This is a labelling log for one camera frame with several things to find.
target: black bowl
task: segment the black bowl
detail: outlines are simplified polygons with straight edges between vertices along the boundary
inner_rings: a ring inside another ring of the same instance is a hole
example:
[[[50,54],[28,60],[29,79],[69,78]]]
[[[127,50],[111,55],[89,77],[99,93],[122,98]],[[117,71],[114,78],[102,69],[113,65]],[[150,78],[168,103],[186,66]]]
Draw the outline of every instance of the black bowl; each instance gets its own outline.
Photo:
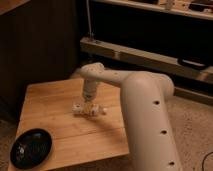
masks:
[[[18,169],[31,169],[42,163],[50,152],[52,139],[43,129],[32,129],[20,135],[10,152],[10,160]]]

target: wooden tabletop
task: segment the wooden tabletop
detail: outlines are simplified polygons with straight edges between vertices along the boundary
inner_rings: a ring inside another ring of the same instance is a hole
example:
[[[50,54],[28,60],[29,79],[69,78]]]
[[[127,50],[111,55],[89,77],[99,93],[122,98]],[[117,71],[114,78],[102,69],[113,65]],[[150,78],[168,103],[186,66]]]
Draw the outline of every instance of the wooden tabletop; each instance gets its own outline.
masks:
[[[128,154],[120,109],[119,88],[101,83],[95,103],[107,108],[106,115],[75,117],[72,105],[83,102],[82,79],[30,85],[17,130],[47,130],[53,139],[48,158],[31,169],[51,170]],[[8,171],[15,171],[10,163]]]
[[[30,0],[0,0],[0,15],[27,3]]]

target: white robotic arm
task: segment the white robotic arm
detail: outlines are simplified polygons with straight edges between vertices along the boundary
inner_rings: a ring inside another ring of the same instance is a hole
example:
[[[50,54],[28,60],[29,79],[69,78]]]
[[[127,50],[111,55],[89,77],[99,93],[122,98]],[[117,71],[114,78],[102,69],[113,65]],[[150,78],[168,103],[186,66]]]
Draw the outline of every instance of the white robotic arm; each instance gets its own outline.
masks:
[[[105,70],[101,63],[86,65],[83,97],[96,96],[99,81],[121,88],[121,109],[134,171],[182,171],[165,100],[174,85],[163,74]]]

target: speckled floor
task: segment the speckled floor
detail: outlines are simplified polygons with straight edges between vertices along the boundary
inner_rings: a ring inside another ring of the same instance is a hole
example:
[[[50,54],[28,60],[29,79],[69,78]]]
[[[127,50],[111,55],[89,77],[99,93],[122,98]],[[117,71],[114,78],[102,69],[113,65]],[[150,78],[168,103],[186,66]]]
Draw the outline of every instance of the speckled floor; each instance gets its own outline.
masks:
[[[184,171],[201,171],[203,157],[213,151],[213,107],[179,97],[167,106]],[[7,170],[15,132],[16,126],[0,121],[0,171]],[[212,170],[213,155],[205,162],[205,171]],[[127,155],[57,171],[132,171],[132,166]]]

